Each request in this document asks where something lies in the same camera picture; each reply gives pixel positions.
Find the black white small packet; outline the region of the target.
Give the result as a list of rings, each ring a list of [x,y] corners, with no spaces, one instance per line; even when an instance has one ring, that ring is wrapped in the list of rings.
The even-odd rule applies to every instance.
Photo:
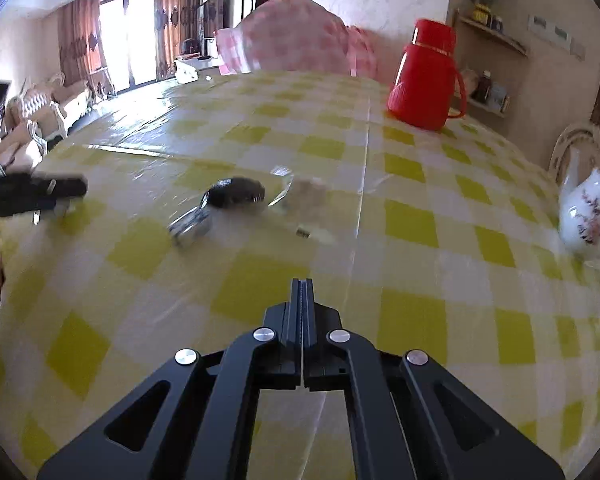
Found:
[[[169,224],[169,234],[176,246],[185,247],[210,231],[217,211],[259,206],[264,199],[265,187],[257,180],[246,177],[219,180],[201,195],[197,206]]]

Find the yellow checkered tablecloth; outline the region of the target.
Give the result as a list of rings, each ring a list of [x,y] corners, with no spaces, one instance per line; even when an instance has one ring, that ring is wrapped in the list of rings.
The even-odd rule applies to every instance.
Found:
[[[268,221],[276,166],[329,187],[335,245]],[[181,348],[256,327],[296,278],[377,348],[428,352],[568,478],[600,448],[600,261],[565,251],[556,184],[473,119],[422,131],[372,80],[233,76],[129,100],[41,170],[88,191],[63,217],[0,224],[0,445],[27,477]],[[263,203],[176,246],[169,224],[230,177]]]

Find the white tv cabinet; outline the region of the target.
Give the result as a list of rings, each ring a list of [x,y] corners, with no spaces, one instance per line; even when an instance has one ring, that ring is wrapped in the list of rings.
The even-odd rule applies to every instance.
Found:
[[[209,55],[180,56],[174,61],[174,74],[179,84],[209,82],[220,76],[220,60]]]

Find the white floral teapot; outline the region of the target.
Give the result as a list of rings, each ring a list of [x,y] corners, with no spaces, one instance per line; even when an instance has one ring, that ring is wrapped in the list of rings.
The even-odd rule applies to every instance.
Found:
[[[600,259],[600,169],[577,183],[579,153],[572,152],[568,174],[560,187],[558,234],[573,255]]]

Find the red thermos jug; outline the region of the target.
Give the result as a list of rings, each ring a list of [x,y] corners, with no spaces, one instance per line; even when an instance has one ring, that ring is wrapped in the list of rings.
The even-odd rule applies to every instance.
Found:
[[[452,27],[428,18],[416,21],[387,99],[396,119],[438,131],[448,119],[465,116],[467,92],[453,58],[455,47]]]

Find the white ornate chair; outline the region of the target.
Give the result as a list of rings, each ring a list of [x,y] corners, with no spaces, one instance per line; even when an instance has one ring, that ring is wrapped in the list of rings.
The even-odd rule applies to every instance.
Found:
[[[558,136],[548,167],[558,186],[567,177],[573,151],[579,153],[576,181],[581,183],[594,168],[600,169],[600,127],[590,122],[575,122]]]

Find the pink checkered covered chair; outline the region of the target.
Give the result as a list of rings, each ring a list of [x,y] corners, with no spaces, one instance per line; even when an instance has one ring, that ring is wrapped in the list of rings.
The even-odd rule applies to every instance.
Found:
[[[312,0],[268,0],[215,33],[220,73],[312,72],[375,79],[368,33]]]

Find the wooden corner shelf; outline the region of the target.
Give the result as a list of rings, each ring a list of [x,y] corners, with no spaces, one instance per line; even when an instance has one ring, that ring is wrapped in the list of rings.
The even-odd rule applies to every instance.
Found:
[[[521,87],[530,60],[529,49],[460,9],[455,9],[452,25],[457,39],[455,61],[464,80],[468,104],[505,118]]]

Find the wall mounted television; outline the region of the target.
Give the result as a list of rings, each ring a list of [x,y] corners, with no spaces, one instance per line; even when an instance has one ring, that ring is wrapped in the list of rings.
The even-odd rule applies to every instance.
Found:
[[[199,8],[201,36],[211,39],[225,27],[225,0],[206,0]]]

